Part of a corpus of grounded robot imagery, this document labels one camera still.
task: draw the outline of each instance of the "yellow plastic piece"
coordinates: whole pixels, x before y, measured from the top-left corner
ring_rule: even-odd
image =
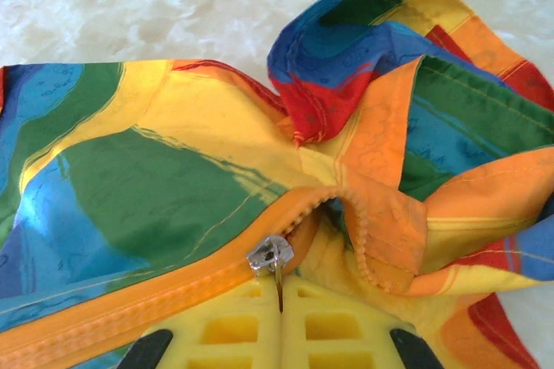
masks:
[[[404,369],[389,331],[410,325],[296,276],[283,297],[253,280],[151,327],[173,332],[157,369]]]

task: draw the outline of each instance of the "white marble countertop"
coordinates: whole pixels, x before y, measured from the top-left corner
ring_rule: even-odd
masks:
[[[275,37],[314,1],[0,0],[0,65],[212,58],[268,84]],[[554,83],[554,0],[463,1]],[[501,300],[541,366],[554,367],[554,285]]]

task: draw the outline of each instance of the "metal zipper slider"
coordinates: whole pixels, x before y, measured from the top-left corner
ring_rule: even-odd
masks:
[[[283,312],[283,268],[293,258],[293,247],[283,236],[278,235],[264,238],[247,254],[248,263],[254,275],[274,274],[280,312]]]

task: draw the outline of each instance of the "rainbow striped fabric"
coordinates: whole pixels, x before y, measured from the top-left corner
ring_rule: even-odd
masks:
[[[0,355],[338,186],[364,226],[326,202],[303,277],[412,322],[447,368],[538,367],[494,294],[554,280],[538,70],[460,0],[320,0],[267,65],[275,91],[206,60],[1,69]]]

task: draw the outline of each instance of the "red fabric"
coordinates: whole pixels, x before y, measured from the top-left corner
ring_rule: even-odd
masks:
[[[464,53],[464,50],[462,50],[460,46],[456,44],[452,37],[450,37],[440,25],[435,25],[433,29],[431,29],[431,31],[427,33],[425,38],[427,38],[437,46],[441,46],[443,49],[449,51],[453,55],[460,57],[466,62],[471,63],[471,60],[469,60],[469,57],[467,57],[466,53]]]
[[[470,256],[462,257],[453,263],[459,265],[486,265],[491,268],[504,269],[511,272],[521,271],[518,247],[515,236],[508,237],[509,246],[506,248],[505,239],[500,239]]]
[[[527,60],[522,60],[505,71],[500,79],[528,100],[554,111],[554,90],[538,69]]]
[[[537,362],[513,330],[496,294],[473,304],[467,312],[474,325],[505,356],[521,367],[539,369]]]
[[[377,72],[361,67],[353,76],[336,88],[294,79],[293,83],[274,81],[288,109],[297,146],[308,142],[331,139],[340,133],[356,110],[367,86],[377,78]]]
[[[272,93],[267,87],[263,86],[255,79],[252,79],[247,74],[244,74],[240,70],[237,70],[236,68],[233,68],[228,64],[221,63],[220,61],[200,60],[200,61],[195,61],[193,63],[189,63],[189,62],[185,63],[185,61],[180,63],[179,61],[176,61],[176,65],[173,67],[173,70],[187,71],[187,70],[194,70],[195,68],[219,68],[219,69],[226,70],[231,74],[239,77],[243,81],[245,81],[256,92],[256,94],[260,98],[262,98],[268,105],[270,105],[271,107],[274,107],[275,109],[277,109],[282,113],[286,113],[287,111],[283,106],[282,102],[280,101],[280,97],[278,95]]]

